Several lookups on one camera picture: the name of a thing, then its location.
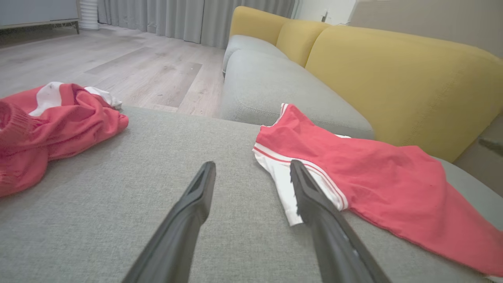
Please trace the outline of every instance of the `white cabinet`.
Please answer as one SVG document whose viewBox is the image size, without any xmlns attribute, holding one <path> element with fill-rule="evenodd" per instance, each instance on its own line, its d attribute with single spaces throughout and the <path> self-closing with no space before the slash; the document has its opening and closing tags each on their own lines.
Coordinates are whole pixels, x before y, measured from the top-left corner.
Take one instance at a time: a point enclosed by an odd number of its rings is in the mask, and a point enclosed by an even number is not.
<svg viewBox="0 0 503 283">
<path fill-rule="evenodd" d="M 76 0 L 0 0 L 0 26 L 50 24 L 79 19 Z"/>
</svg>

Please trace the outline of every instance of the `sofa seat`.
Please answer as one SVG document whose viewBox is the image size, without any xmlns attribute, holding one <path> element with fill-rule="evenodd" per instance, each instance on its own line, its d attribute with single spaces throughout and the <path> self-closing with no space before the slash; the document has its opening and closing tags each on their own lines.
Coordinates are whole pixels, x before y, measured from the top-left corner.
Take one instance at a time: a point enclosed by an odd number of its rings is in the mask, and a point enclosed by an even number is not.
<svg viewBox="0 0 503 283">
<path fill-rule="evenodd" d="M 337 93 L 298 64 L 274 55 L 238 50 L 231 56 L 222 90 L 220 118 L 272 125 L 281 103 L 295 104 L 330 132 L 373 139 L 369 122 Z"/>
<path fill-rule="evenodd" d="M 120 282 L 201 165 L 216 163 L 189 282 L 321 282 L 310 231 L 290 227 L 252 148 L 260 127 L 124 106 L 128 128 L 49 163 L 0 198 L 1 282 Z M 503 199 L 454 165 L 448 181 L 503 229 Z M 486 282 L 351 212 L 343 215 L 392 282 Z"/>
<path fill-rule="evenodd" d="M 227 63 L 229 62 L 230 56 L 234 52 L 242 49 L 262 52 L 278 58 L 284 58 L 284 59 L 288 58 L 277 47 L 275 47 L 274 45 L 270 44 L 265 40 L 246 35 L 234 35 L 229 39 L 229 43 L 223 56 L 222 72 L 224 74 L 226 73 Z"/>
</svg>

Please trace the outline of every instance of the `ribbed cuff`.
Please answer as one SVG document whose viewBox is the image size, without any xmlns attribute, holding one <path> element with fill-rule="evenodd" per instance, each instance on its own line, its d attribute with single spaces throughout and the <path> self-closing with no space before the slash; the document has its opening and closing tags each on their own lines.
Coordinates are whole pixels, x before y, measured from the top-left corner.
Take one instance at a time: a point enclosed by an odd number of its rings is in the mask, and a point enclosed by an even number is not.
<svg viewBox="0 0 503 283">
<path fill-rule="evenodd" d="M 0 147 L 12 146 L 28 139 L 33 120 L 21 108 L 0 101 Z"/>
</svg>

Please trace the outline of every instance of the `sofa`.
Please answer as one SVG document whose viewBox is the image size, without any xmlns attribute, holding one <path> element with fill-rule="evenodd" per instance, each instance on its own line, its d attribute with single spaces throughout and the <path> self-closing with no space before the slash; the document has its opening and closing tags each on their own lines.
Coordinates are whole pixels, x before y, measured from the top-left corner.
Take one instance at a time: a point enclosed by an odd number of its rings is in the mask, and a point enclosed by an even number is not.
<svg viewBox="0 0 503 283">
<path fill-rule="evenodd" d="M 231 79 L 236 70 L 231 66 L 238 52 L 244 53 L 237 51 L 229 59 L 226 87 L 236 79 Z M 323 90 L 329 93 L 318 84 L 317 91 Z M 318 125 L 379 138 L 372 119 L 353 111 L 347 99 L 324 99 L 344 106 L 333 108 L 332 117 L 343 119 L 340 113 L 345 113 L 351 118 L 346 124 L 315 121 Z M 189 281 L 321 282 L 309 230 L 288 225 L 274 182 L 252 153 L 259 125 L 128 106 L 122 111 L 129 117 L 122 133 L 51 162 L 40 183 L 0 198 L 1 282 L 121 281 L 209 160 L 216 163 L 216 182 Z M 316 109 L 308 114 L 316 117 Z M 270 122 L 270 117 L 260 119 Z M 447 180 L 503 230 L 503 198 L 458 167 L 439 161 Z M 392 282 L 487 282 L 483 274 L 351 212 L 343 216 Z"/>
<path fill-rule="evenodd" d="M 503 61 L 409 34 L 237 7 L 220 118 L 272 124 L 295 104 L 333 133 L 416 145 L 453 162 L 503 109 Z"/>
</svg>

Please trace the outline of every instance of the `clothing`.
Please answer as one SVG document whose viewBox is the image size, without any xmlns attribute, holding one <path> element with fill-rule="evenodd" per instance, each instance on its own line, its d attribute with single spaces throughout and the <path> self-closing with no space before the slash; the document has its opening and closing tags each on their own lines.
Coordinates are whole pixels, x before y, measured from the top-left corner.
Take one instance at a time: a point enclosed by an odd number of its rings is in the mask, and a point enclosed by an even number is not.
<svg viewBox="0 0 503 283">
<path fill-rule="evenodd" d="M 485 274 L 503 276 L 503 232 L 446 180 L 442 165 L 419 147 L 340 138 L 315 126 L 294 105 L 262 126 L 253 149 L 271 173 L 290 225 L 302 222 L 290 183 L 298 159 L 339 210 Z"/>
<path fill-rule="evenodd" d="M 75 84 L 52 82 L 1 99 L 0 196 L 33 186 L 49 161 L 79 154 L 127 125 L 100 95 Z"/>
</svg>

